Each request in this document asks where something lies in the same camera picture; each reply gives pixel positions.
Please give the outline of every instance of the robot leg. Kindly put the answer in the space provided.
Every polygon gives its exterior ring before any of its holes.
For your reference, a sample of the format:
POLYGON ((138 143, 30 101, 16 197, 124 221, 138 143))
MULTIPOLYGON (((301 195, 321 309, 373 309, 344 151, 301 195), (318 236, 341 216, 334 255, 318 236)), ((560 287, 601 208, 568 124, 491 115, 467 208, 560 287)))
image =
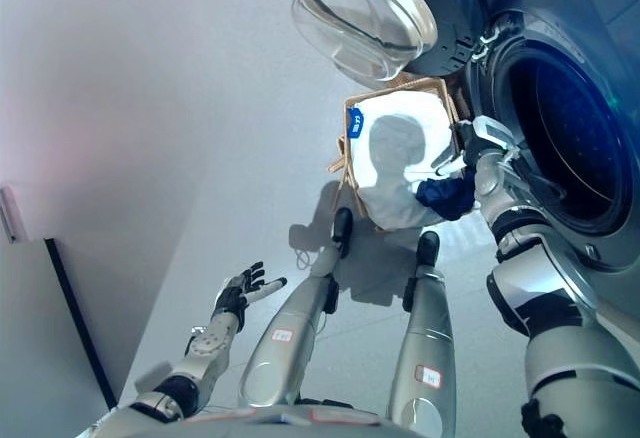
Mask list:
POLYGON ((291 293, 254 350, 240 381, 240 405, 292 405, 298 399, 320 315, 336 310, 339 287, 332 272, 346 255, 352 226, 351 211, 338 210, 333 243, 320 252, 309 277, 291 293))
POLYGON ((433 266, 439 240, 426 232, 418 246, 418 267, 405 290, 411 313, 387 410, 394 423, 429 438, 453 437, 456 380, 453 335, 442 275, 433 266))

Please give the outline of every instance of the label sticker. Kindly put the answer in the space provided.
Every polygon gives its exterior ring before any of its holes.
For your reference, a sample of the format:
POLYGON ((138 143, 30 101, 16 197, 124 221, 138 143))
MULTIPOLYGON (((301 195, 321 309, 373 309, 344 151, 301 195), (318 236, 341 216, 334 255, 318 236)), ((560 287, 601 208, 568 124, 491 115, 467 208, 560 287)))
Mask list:
POLYGON ((436 390, 442 386, 442 374, 438 370, 424 365, 416 366, 416 380, 436 390))
POLYGON ((278 328, 273 330, 271 334, 273 341, 282 341, 283 343, 289 343, 293 339, 293 331, 278 328))
POLYGON ((349 138, 358 138, 362 133, 362 125, 364 123, 364 116, 358 108, 348 108, 351 121, 349 123, 349 129, 347 130, 347 136, 349 138))

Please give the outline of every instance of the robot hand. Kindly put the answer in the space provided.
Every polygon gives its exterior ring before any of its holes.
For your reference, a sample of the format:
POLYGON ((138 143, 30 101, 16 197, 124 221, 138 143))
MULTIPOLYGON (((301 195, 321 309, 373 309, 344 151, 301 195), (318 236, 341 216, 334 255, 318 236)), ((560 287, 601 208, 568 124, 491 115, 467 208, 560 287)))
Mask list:
POLYGON ((211 318, 220 313, 233 313, 238 318, 239 333, 244 326, 244 310, 249 304, 269 296, 287 284, 284 277, 269 283, 259 279, 264 276, 263 267, 264 263, 259 261, 231 278, 218 294, 211 318))

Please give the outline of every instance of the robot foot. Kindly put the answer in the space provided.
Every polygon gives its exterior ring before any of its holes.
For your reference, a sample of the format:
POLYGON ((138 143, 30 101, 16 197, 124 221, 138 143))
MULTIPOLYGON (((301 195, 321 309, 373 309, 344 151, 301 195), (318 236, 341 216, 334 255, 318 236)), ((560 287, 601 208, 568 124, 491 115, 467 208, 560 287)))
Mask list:
POLYGON ((440 251, 440 237, 435 231, 425 231, 418 241, 416 251, 417 266, 436 266, 438 252, 440 251))
POLYGON ((331 239, 340 249, 340 258, 349 254, 349 241, 353 231, 353 213, 349 208, 340 208, 333 219, 333 232, 331 239))

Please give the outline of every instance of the wire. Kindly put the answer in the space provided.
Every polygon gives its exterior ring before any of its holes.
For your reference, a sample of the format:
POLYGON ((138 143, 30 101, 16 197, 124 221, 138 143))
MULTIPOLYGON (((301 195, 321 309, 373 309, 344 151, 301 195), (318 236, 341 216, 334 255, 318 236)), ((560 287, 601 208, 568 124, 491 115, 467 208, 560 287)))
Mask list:
POLYGON ((327 314, 324 314, 324 321, 322 322, 322 326, 320 327, 320 329, 316 332, 316 336, 318 336, 320 333, 322 333, 324 331, 324 327, 327 326, 327 314))

